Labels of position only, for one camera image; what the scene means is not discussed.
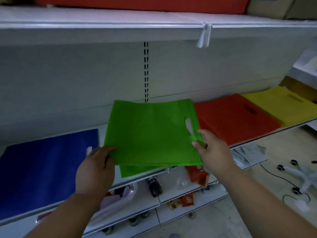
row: tiled floor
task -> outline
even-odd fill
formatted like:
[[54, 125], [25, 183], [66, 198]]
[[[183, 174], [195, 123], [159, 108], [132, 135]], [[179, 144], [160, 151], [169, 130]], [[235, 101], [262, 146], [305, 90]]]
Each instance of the tiled floor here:
[[[295, 176], [282, 173], [276, 169], [277, 164], [288, 165], [295, 159], [309, 168], [317, 170], [317, 164], [311, 164], [311, 160], [317, 160], [317, 132], [308, 127], [291, 129], [258, 142], [266, 147], [268, 161], [263, 166], [271, 173], [284, 177], [293, 184], [300, 186], [301, 180]], [[288, 182], [267, 173], [261, 166], [248, 170], [250, 174], [273, 192], [280, 199], [283, 195], [291, 195], [297, 199], [307, 201], [306, 195], [296, 196], [291, 192], [292, 185]], [[310, 211], [303, 213], [297, 208], [294, 199], [285, 197], [285, 203], [300, 215], [317, 227], [317, 190], [310, 188], [308, 191], [311, 202], [308, 203]], [[178, 218], [172, 222], [161, 225], [139, 238], [167, 238], [172, 233], [179, 234], [182, 238], [212, 237], [212, 238], [249, 238], [248, 229], [242, 221], [230, 197], [216, 201], [195, 211], [196, 218], [187, 216]]]

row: forearm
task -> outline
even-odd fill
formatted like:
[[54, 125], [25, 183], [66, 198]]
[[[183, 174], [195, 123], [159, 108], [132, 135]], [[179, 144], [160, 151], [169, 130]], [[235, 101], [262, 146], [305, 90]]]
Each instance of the forearm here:
[[100, 202], [85, 195], [73, 194], [25, 238], [81, 237]]
[[317, 229], [238, 167], [219, 176], [254, 238], [316, 237]]

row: yellow bag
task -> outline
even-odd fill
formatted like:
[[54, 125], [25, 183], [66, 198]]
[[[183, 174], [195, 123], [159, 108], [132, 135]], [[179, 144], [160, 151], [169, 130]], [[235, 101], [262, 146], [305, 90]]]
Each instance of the yellow bag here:
[[242, 96], [277, 118], [282, 123], [282, 127], [317, 117], [316, 104], [280, 86]]

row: shelf bracket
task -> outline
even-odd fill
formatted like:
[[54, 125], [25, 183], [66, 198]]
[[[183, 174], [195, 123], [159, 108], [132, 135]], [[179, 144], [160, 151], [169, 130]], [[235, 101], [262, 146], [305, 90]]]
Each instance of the shelf bracket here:
[[208, 47], [210, 40], [211, 24], [205, 24], [203, 31], [200, 34], [200, 38], [196, 44], [197, 47]]

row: red box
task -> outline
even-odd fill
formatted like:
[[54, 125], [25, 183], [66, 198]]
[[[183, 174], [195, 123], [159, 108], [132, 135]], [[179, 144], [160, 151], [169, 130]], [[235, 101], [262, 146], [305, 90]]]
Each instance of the red box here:
[[280, 123], [245, 97], [234, 94], [196, 103], [200, 128], [212, 131], [228, 145], [247, 141], [280, 128]]
[[46, 6], [243, 14], [249, 0], [35, 0]]

